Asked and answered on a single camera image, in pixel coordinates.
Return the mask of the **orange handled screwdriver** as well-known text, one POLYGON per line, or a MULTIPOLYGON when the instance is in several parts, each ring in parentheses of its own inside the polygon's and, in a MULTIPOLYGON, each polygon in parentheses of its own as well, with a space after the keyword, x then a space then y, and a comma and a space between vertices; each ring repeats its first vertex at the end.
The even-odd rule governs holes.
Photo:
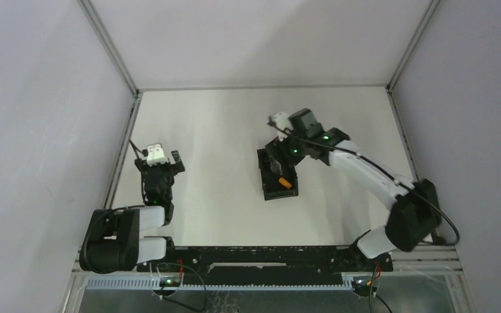
POLYGON ((293 184, 284 177, 279 177, 278 182, 280 183, 280 185, 282 185, 284 188, 288 190, 290 190, 293 187, 293 184))

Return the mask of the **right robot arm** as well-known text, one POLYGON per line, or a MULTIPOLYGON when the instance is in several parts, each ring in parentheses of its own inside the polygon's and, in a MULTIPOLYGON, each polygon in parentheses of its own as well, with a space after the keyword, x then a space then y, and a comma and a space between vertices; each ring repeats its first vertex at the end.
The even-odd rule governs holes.
POLYGON ((269 172, 279 186, 290 190, 293 183, 287 180, 286 173, 309 157, 342 171, 387 209, 385 225, 366 231, 351 244, 351 262, 358 271, 368 271, 382 254, 412 251, 442 222, 448 223, 456 243, 461 240, 458 228, 441 210, 436 187, 430 180, 415 181, 368 157, 342 130, 324 129, 308 108, 291 115, 275 113, 267 124, 277 132, 264 152, 269 172))

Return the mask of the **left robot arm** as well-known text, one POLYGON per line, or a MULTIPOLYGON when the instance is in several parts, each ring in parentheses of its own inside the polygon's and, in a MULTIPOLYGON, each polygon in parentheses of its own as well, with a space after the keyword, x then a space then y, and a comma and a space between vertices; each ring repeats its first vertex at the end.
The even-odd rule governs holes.
POLYGON ((173 270, 178 255, 170 250, 169 237, 145 237, 143 231, 169 225, 174 215, 172 187, 175 176, 185 171, 179 152, 172 159, 149 152, 135 160, 141 174, 143 204, 97 209, 84 237, 79 264, 96 274, 131 271, 152 261, 163 272, 173 270))

